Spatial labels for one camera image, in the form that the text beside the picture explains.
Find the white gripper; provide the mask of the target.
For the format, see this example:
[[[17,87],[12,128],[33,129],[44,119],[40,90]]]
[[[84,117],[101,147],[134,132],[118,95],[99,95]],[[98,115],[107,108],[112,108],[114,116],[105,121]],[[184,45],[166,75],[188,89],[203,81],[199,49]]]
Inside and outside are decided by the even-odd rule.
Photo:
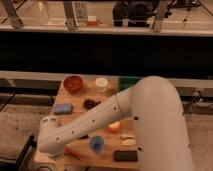
[[[39,165],[54,166],[55,171],[64,171],[64,160],[62,158],[58,160],[51,159],[46,153],[39,150],[36,150],[33,161]]]

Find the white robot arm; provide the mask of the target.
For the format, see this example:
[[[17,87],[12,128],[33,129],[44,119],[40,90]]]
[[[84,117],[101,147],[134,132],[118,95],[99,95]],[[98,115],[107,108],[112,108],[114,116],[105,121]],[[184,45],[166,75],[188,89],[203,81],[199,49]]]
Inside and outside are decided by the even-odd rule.
[[[180,95],[168,79],[159,76],[141,79],[65,125],[54,115],[43,118],[38,150],[58,159],[67,144],[129,117],[139,171],[194,171]]]

